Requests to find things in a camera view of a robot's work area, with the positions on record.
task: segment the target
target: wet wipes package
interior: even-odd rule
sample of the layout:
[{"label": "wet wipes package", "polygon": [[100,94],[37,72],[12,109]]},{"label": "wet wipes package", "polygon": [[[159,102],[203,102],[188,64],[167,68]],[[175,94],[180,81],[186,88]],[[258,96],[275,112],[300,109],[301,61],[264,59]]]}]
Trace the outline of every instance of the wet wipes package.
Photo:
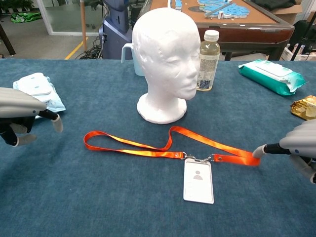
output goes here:
[{"label": "wet wipes package", "polygon": [[279,95],[293,95],[305,84],[301,74],[267,60],[239,65],[239,72]]},{"label": "wet wipes package", "polygon": [[34,73],[13,83],[13,89],[21,90],[44,102],[55,113],[66,110],[50,78],[43,73]]}]

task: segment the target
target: gold wrapper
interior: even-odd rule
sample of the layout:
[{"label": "gold wrapper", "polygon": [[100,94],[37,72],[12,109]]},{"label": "gold wrapper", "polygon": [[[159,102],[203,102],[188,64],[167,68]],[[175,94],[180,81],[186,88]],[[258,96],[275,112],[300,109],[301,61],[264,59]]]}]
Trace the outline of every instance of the gold wrapper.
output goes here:
[{"label": "gold wrapper", "polygon": [[292,114],[305,120],[316,119],[316,96],[309,95],[291,105]]}]

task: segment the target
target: yellow floor line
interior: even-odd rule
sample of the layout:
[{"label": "yellow floor line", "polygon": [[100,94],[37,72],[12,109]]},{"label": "yellow floor line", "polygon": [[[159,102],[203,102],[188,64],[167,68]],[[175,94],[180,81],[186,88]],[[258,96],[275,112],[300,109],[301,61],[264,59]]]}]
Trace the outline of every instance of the yellow floor line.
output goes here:
[{"label": "yellow floor line", "polygon": [[80,49],[80,47],[83,45],[83,41],[81,41],[80,44],[78,44],[78,46],[70,53],[68,54],[68,56],[65,58],[65,60],[70,59],[77,51],[78,49]]}]

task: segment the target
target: bottle cap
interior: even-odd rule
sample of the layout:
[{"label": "bottle cap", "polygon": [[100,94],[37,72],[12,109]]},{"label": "bottle cap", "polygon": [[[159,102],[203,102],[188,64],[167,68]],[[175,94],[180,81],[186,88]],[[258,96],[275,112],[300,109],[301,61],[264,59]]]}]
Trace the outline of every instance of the bottle cap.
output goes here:
[{"label": "bottle cap", "polygon": [[215,42],[219,38],[219,32],[215,30],[207,30],[204,33],[204,40]]}]

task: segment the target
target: lanyard strap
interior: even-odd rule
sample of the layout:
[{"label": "lanyard strap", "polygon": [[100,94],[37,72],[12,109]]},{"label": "lanyard strap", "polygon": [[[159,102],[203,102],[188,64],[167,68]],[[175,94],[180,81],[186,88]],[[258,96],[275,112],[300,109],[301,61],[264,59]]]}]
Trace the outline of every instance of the lanyard strap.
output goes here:
[{"label": "lanyard strap", "polygon": [[[197,133],[194,133],[192,131],[189,131],[183,127],[178,127],[178,126],[173,126],[169,129],[168,131],[168,142],[163,148],[156,148],[148,145],[144,145],[141,143],[125,140],[122,138],[115,137],[113,135],[110,135],[108,133],[102,132],[102,131],[92,131],[87,133],[84,138],[83,142],[85,147],[88,150],[91,151],[104,151],[104,152],[121,152],[121,153],[127,153],[127,154],[133,154],[133,155],[139,155],[139,156],[145,156],[145,157],[166,157],[166,158],[174,158],[174,159],[185,159],[188,156],[186,155],[185,152],[169,152],[169,148],[172,145],[172,137],[171,137],[171,132],[177,132],[180,133],[186,137],[189,137],[193,140],[199,141],[201,143],[207,144],[209,146],[218,148],[222,151],[228,152],[233,154],[234,156],[230,155],[220,155],[220,154],[213,154],[214,155],[214,161],[216,162],[229,162],[229,163],[235,163],[235,164],[243,164],[243,165],[259,165],[260,159],[254,158],[252,156],[251,152],[247,152],[241,149],[237,149],[234,147],[226,146],[224,144],[212,141],[206,137],[203,137]],[[96,136],[108,136],[118,142],[129,144],[135,147],[141,147],[141,148],[146,148],[150,149],[151,151],[137,151],[137,150],[114,150],[114,149],[109,149],[109,148],[102,148],[102,147],[96,147],[93,145],[89,145],[87,142],[90,138],[96,137]]]}]

